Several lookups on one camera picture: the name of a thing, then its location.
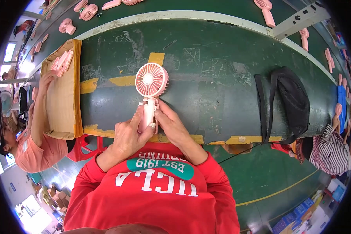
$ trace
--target red plastic stool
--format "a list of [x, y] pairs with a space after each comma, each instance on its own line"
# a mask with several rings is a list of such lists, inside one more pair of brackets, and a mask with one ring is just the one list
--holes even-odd
[[[91, 157], [94, 157], [100, 153], [102, 153], [104, 150], [107, 149], [107, 147], [103, 147], [103, 138], [97, 136], [97, 145], [98, 148], [94, 151], [90, 150], [86, 146], [88, 143], [85, 141], [85, 138], [89, 136], [87, 134], [82, 135], [79, 138], [75, 139], [75, 145], [73, 149], [68, 153], [67, 157], [70, 158], [73, 162], [79, 162], [82, 160], [89, 159]], [[82, 152], [82, 149], [87, 150], [89, 153], [85, 154]]]

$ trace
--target fan handle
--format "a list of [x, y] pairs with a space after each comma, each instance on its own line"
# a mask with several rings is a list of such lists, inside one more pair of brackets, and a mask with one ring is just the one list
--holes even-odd
[[153, 133], [156, 134], [158, 123], [157, 119], [154, 118], [154, 111], [159, 108], [159, 101], [156, 98], [149, 97], [144, 98], [142, 102], [144, 105], [144, 110], [138, 126], [138, 132], [143, 133], [150, 123], [155, 123], [156, 126]]

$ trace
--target pink shirt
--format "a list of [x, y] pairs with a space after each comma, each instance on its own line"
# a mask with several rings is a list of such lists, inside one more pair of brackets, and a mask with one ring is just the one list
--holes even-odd
[[16, 164], [24, 171], [44, 171], [68, 154], [65, 140], [43, 135], [42, 146], [38, 147], [31, 138], [31, 129], [25, 129], [17, 138]]

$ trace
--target fan grille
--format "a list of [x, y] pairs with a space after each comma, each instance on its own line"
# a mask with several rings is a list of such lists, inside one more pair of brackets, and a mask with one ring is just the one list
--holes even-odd
[[147, 63], [139, 69], [135, 77], [135, 87], [142, 96], [156, 97], [165, 91], [168, 81], [168, 73], [162, 66]]

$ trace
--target finger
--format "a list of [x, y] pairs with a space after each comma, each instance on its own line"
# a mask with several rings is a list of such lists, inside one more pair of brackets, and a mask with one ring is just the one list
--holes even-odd
[[131, 119], [130, 124], [134, 126], [136, 129], [138, 129], [140, 119], [142, 118], [143, 110], [144, 110], [144, 105], [143, 102], [139, 103], [140, 105], [138, 106], [134, 116]]
[[148, 142], [148, 140], [153, 136], [153, 131], [154, 131], [155, 126], [156, 126], [155, 123], [150, 123], [147, 126], [147, 128], [144, 130], [144, 132], [138, 138], [139, 144], [145, 144]]
[[168, 116], [169, 118], [172, 117], [178, 117], [177, 113], [172, 110], [164, 101], [162, 101], [161, 99], [159, 99], [159, 107], [161, 109], [161, 111]]
[[154, 116], [157, 119], [157, 121], [159, 121], [161, 128], [163, 128], [163, 126], [168, 126], [169, 124], [171, 124], [172, 120], [168, 118], [168, 116], [166, 116], [161, 110], [157, 109], [154, 111]]

